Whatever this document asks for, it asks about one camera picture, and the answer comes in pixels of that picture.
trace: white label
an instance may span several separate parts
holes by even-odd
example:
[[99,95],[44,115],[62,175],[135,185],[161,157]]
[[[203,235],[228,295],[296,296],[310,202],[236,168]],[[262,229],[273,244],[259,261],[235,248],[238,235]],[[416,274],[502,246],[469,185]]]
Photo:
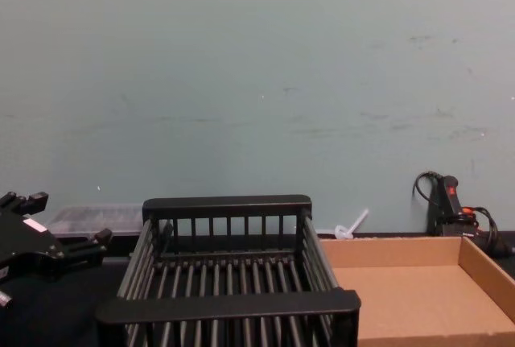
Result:
[[25,222],[26,225],[29,225],[32,229],[36,229],[40,233],[47,231],[47,228],[45,228],[39,222],[34,221],[32,218],[27,218],[26,220],[23,220],[23,222]]
[[9,274],[9,267],[8,266],[6,266],[5,268],[0,269],[0,280],[3,279],[4,277],[7,277],[8,274]]

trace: electrical cord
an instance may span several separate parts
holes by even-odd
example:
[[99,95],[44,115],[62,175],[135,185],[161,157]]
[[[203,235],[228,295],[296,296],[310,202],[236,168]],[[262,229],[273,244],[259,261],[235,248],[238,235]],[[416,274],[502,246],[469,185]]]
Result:
[[487,250],[492,250],[492,248],[497,243],[497,239],[499,238],[499,230],[497,229],[497,224],[493,220],[492,216],[490,215],[490,212],[481,206],[475,207],[475,208],[469,208],[470,210],[474,212],[481,213],[485,217],[488,218],[488,240],[487,240]]
[[426,200],[427,202],[429,202],[430,204],[436,206],[437,208],[440,209],[440,205],[433,201],[430,197],[428,197],[421,189],[420,189],[420,180],[423,180],[423,179],[429,179],[431,182],[433,180],[439,180],[443,178],[442,175],[440,175],[438,172],[434,172],[434,171],[425,171],[423,172],[422,174],[419,174],[417,176],[417,179],[415,180],[415,182],[413,183],[413,190],[411,192],[412,195],[415,194],[415,190],[417,190],[418,194],[420,194],[420,196]]

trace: dark table surface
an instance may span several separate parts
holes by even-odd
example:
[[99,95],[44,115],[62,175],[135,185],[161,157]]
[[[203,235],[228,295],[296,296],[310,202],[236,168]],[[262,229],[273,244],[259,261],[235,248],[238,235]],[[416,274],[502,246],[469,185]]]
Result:
[[[497,262],[515,278],[515,257]],[[0,346],[97,346],[95,308],[116,295],[125,269],[126,263],[108,261],[55,282],[21,278],[4,283],[0,289],[15,302],[0,310]]]

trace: brown cardboard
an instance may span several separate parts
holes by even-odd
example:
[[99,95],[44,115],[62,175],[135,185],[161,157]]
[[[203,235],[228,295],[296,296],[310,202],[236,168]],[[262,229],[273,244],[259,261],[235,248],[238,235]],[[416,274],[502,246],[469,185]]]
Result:
[[325,240],[360,347],[515,347],[515,282],[468,239]]

